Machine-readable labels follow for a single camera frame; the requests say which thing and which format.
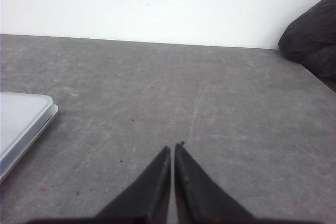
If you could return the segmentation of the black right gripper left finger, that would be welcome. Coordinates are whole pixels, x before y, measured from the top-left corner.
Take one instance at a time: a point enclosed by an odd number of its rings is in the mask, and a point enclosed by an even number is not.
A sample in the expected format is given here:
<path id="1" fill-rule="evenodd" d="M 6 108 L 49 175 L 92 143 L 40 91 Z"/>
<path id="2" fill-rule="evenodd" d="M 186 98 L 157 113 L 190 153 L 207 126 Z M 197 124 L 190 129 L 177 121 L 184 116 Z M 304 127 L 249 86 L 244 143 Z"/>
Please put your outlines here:
<path id="1" fill-rule="evenodd" d="M 170 189 L 171 151 L 166 146 L 96 218 L 104 223 L 166 223 Z"/>

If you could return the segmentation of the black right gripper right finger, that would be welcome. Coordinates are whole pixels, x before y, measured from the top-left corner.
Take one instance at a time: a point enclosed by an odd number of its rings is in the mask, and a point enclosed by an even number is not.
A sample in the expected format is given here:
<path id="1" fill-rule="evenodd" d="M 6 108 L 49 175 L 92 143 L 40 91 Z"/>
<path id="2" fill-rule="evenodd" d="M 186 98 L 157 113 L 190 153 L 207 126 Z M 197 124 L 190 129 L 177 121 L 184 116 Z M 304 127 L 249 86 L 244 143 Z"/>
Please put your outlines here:
<path id="1" fill-rule="evenodd" d="M 182 144 L 175 146 L 174 183 L 179 223 L 256 220 L 205 173 Z"/>

